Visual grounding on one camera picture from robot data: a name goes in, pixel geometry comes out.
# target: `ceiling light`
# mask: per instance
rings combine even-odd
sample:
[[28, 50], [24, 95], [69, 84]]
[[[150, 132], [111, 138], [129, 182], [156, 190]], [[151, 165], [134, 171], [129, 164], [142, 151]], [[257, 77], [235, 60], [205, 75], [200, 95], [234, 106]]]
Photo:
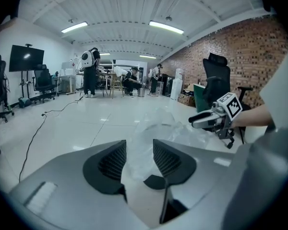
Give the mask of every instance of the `ceiling light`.
[[77, 29], [77, 28], [80, 28], [80, 27], [83, 27], [83, 26], [86, 26], [86, 25], [87, 25], [86, 22], [82, 22], [82, 23], [80, 23], [80, 24], [77, 24], [77, 25], [73, 25], [73, 26], [71, 26], [71, 27], [68, 27], [68, 28], [62, 30], [62, 32], [63, 32], [63, 33], [67, 33], [67, 32], [69, 32], [69, 31], [71, 31], [71, 30], [74, 30], [74, 29]]
[[145, 57], [145, 58], [156, 59], [156, 57], [153, 57], [153, 56], [140, 56], [140, 57]]
[[167, 29], [167, 30], [170, 30], [170, 31], [179, 33], [179, 34], [183, 34], [183, 31], [182, 31], [182, 30], [179, 30], [179, 29], [177, 29], [177, 28], [175, 28], [175, 27], [172, 27], [172, 26], [169, 26], [169, 25], [165, 25], [165, 24], [161, 24], [161, 23], [158, 23], [158, 22], [151, 21], [151, 22], [149, 23], [149, 25], [151, 25], [151, 26], [156, 26], [156, 27], [160, 27], [160, 28], [163, 28], [163, 29]]

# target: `trash can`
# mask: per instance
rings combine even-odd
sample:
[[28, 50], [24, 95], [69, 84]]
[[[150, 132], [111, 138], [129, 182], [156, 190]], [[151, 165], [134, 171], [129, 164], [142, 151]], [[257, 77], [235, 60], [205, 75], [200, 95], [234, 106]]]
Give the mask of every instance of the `trash can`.
[[195, 106], [198, 113], [210, 109], [208, 103], [203, 99], [205, 86], [194, 84]]
[[144, 97], [144, 95], [145, 95], [145, 89], [140, 88], [139, 91], [138, 91], [138, 96], [139, 97]]

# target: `brick wall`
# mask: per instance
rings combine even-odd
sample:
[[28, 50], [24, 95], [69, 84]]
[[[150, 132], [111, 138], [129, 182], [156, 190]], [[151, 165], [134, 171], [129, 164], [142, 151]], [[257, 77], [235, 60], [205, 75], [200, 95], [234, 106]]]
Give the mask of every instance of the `brick wall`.
[[225, 56], [230, 67], [231, 91], [238, 96], [238, 86], [252, 86], [243, 101], [251, 107], [263, 103], [260, 90], [273, 76], [288, 51], [288, 36], [274, 16], [245, 20], [207, 35], [189, 48], [183, 48], [162, 62], [162, 73], [175, 76], [184, 69], [183, 84], [206, 85], [203, 58], [209, 53]]

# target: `ceiling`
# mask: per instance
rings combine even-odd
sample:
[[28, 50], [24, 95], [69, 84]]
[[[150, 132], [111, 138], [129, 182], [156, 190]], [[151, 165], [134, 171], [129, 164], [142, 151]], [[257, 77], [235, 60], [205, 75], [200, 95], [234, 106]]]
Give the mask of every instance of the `ceiling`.
[[[262, 6], [261, 0], [21, 0], [19, 17], [83, 50], [96, 46], [116, 58], [143, 60], [139, 54], [161, 59], [207, 28]], [[151, 20], [184, 34], [149, 26]], [[89, 25], [61, 32], [84, 21]]]

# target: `television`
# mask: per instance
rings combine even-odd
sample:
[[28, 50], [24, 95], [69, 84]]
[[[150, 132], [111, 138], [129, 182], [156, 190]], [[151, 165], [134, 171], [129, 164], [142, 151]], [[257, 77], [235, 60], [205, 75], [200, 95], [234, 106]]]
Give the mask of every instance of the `television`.
[[43, 64], [44, 51], [36, 48], [13, 45], [9, 71], [31, 71]]

